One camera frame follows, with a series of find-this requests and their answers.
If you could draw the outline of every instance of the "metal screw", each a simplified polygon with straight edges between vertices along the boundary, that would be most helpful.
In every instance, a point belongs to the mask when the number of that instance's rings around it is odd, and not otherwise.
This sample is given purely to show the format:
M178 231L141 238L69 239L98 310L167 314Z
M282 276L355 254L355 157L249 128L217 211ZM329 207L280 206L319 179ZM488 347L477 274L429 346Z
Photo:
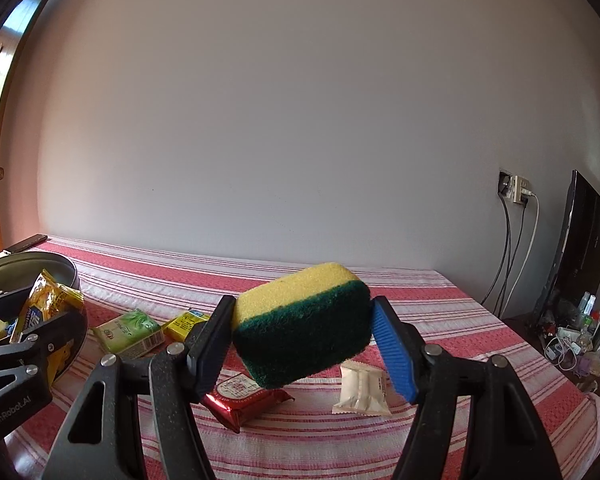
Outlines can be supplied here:
M169 354L169 355L180 355L183 352L184 352L184 345L179 341L176 341L175 343L171 343L169 346L167 346L167 354Z
M442 354L442 346L440 345L424 345L424 353L435 357Z
M506 368L509 364L507 358L504 355L496 354L491 356L491 362L497 368Z
M111 366L117 360L118 358L115 356L115 354L107 354L102 356L102 359L100 359L100 364L102 366Z

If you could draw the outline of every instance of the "yellow sponge in container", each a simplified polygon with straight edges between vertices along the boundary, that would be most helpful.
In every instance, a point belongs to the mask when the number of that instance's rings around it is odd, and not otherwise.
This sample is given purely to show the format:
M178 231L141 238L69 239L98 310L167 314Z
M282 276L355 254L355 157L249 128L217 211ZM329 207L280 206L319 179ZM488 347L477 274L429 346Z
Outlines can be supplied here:
M279 388L368 345L369 289L340 264L309 267L241 294L233 328L235 349L253 379Z

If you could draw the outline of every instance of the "black cable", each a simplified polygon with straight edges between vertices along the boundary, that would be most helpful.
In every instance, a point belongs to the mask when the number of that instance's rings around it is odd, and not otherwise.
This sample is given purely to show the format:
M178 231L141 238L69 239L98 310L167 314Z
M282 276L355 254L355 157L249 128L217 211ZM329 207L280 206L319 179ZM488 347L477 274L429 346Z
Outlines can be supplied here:
M498 272L496 273L496 277L493 279L493 283L491 283L489 291L484 295L484 298L482 298L482 301L480 302L481 305L484 305L484 302L487 301L487 298L491 294L493 287L496 286L496 282L498 281L498 278L500 277L500 272L502 271L502 266L504 265L504 259L507 257L507 246L509 245L509 238L510 238L509 212L507 211L507 205L504 203L504 199L500 193L498 193L498 198L502 201L502 206L504 207L504 213L507 217L507 232L504 237L504 250L502 251L502 259L500 260L500 266L498 267Z
M528 204L529 199L526 197L523 197L523 198L526 200L523 200L522 216L520 217L520 231L518 231L518 241L516 241L516 248L513 250L513 256L511 257L511 263L510 263L510 265L507 266L507 272L505 273L505 276L504 276L502 300L500 301L500 309L499 309L498 313L496 314L498 318L502 314L504 299L507 295L507 281L509 280L509 275L511 274L511 271L513 270L513 263L516 261L516 254L518 254L518 247L520 247L520 238L522 238L522 228L525 225L525 211L526 211L526 205Z
M507 204L504 202L504 199L502 198L502 196L499 195L499 197L502 200L502 206L504 207L504 215L506 216L506 219L507 219L507 247L509 249L509 253L507 255L507 272L505 272L504 280L502 282L502 286L500 287L500 293L498 294L498 297L496 298L495 306L493 307L493 313L496 316L497 316L497 311L498 311L498 302L500 302L500 305L502 305L504 302L504 297L506 296L505 291L507 290L507 278L509 277L509 272L510 272L510 268L511 268L511 223L509 221L509 209L507 208Z

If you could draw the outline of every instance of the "green soap package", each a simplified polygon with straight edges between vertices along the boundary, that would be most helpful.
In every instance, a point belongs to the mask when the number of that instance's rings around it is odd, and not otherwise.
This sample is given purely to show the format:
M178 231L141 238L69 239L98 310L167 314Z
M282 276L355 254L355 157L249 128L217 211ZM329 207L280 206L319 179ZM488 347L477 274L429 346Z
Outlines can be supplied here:
M107 354L135 359L164 342L164 334L148 314L135 309L93 329Z

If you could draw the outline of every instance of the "red snack package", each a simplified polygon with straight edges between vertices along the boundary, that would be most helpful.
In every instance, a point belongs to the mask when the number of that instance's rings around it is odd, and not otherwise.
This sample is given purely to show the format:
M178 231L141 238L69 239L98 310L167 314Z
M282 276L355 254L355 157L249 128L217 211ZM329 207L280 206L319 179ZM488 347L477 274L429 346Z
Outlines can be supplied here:
M245 374L237 374L216 384L210 394L202 397L200 404L224 427L240 433L245 422L289 399L293 397L285 390L265 390Z

